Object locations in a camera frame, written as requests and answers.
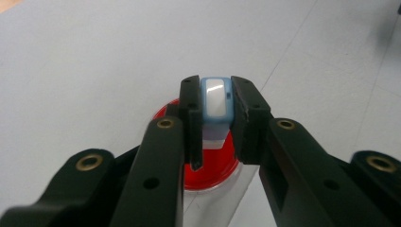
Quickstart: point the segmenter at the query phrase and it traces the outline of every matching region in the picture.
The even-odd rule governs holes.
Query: gray floor
[[[343,160],[361,149],[401,159],[399,4],[37,0],[1,13],[0,213],[37,200],[80,150],[139,144],[197,74],[250,79],[275,116]],[[274,226],[243,169],[232,189],[186,195],[185,226]]]

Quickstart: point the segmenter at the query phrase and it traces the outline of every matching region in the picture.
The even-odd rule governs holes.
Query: dark object
[[[200,77],[193,76],[181,82],[179,118],[183,121],[185,162],[197,170],[203,166],[201,149],[201,85]]]
[[[277,226],[401,226],[399,161],[332,157],[301,124],[274,118],[250,81],[232,83],[235,156],[260,165]],[[202,166],[201,111],[199,77],[184,79],[180,105],[150,122],[139,151],[71,157],[38,202],[8,210],[0,226],[182,226],[183,163]]]

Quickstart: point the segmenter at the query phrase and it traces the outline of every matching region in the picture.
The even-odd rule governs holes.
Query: red cup
[[[179,99],[171,101],[169,104],[179,104]],[[167,106],[164,106],[153,119],[162,117],[166,114]],[[227,180],[238,166],[235,158],[233,137],[229,132],[221,149],[203,150],[203,167],[193,171],[189,164],[184,167],[184,188],[190,191],[202,191],[214,188]]]

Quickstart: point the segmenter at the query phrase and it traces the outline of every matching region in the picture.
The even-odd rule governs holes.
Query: round hole
[[[388,158],[381,156],[369,156],[366,158],[367,163],[373,168],[383,171],[393,173],[397,169],[395,164]]]
[[[337,182],[333,181],[333,180],[325,180],[323,182],[324,186],[327,187],[328,189],[337,191],[340,189],[340,186]]]
[[[79,171],[92,170],[103,162],[103,157],[98,154],[88,154],[85,157],[79,159],[76,164],[76,169]]]
[[[277,121],[277,125],[285,130],[293,130],[295,129],[294,123],[288,120],[279,120]]]
[[[189,103],[188,107],[189,107],[189,109],[196,109],[198,107],[198,105],[195,103]]]
[[[84,166],[92,166],[92,165],[94,165],[96,162],[97,162],[97,158],[88,158],[88,159],[85,159],[85,160],[82,162],[82,164],[83,164]]]
[[[157,122],[157,126],[162,129],[171,128],[171,127],[173,127],[173,125],[174,125],[174,121],[172,121],[170,119],[162,119]]]
[[[159,184],[160,184],[160,182],[159,182],[159,179],[157,179],[157,178],[148,178],[144,181],[144,187],[147,190],[154,189],[154,188],[158,187]]]

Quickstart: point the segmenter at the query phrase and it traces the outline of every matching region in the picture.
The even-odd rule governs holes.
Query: floor
[[[401,159],[398,0],[44,0],[0,14],[0,214],[87,148],[138,145],[180,81],[250,79],[330,154]],[[274,226],[256,166],[186,194],[184,226]]]

